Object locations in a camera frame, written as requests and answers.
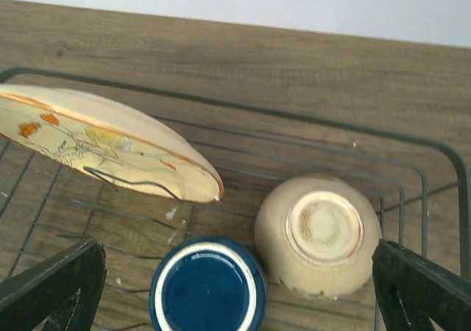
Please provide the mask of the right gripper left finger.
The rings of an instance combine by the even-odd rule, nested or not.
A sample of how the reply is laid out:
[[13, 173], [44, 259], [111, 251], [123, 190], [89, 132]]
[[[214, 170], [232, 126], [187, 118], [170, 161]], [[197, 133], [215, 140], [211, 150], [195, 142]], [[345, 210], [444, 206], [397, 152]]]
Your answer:
[[1, 283], [1, 329], [89, 330], [105, 285], [105, 251], [89, 238]]

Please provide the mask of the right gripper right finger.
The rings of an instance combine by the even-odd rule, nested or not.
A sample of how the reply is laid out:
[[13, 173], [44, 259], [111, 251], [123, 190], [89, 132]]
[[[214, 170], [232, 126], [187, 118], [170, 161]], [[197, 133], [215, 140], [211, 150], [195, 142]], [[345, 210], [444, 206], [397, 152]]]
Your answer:
[[470, 283], [410, 249], [379, 240], [372, 278], [387, 330], [470, 329]]

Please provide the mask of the cream ceramic bowl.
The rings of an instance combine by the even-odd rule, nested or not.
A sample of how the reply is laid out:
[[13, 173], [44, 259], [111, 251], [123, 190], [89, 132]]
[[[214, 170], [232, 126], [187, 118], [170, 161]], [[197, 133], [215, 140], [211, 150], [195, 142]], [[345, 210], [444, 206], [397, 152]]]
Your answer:
[[334, 298], [362, 288], [372, 276], [381, 237], [368, 199], [333, 177], [283, 182], [255, 219], [255, 249], [268, 280], [304, 298]]

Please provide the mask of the dark blue ceramic mug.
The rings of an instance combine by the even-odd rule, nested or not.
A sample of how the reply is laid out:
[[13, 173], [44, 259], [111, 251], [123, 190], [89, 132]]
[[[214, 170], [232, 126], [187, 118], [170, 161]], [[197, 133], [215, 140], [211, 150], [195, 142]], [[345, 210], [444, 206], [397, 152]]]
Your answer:
[[221, 236], [173, 248], [150, 285], [155, 330], [259, 330], [265, 311], [266, 279], [258, 261]]

